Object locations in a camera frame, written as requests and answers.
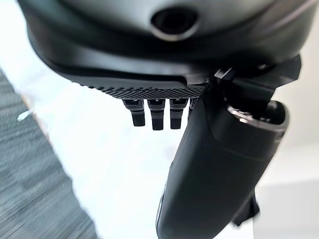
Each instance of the black mount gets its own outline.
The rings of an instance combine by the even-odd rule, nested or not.
[[[300,69],[297,56],[277,66],[220,69],[210,78],[169,170],[159,239],[211,239],[259,212],[255,186],[289,124],[288,110],[271,97]]]

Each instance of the black plastic housing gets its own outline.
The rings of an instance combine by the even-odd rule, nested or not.
[[[266,123],[240,117],[217,84],[204,93],[169,170],[159,239],[212,239],[251,199],[288,127],[287,109],[270,105]]]
[[[316,0],[276,0],[227,29],[165,42],[101,25],[59,0],[18,3],[31,44],[50,68],[120,99],[197,98],[203,90],[198,85],[220,66],[272,65],[293,58],[308,36],[317,5]]]

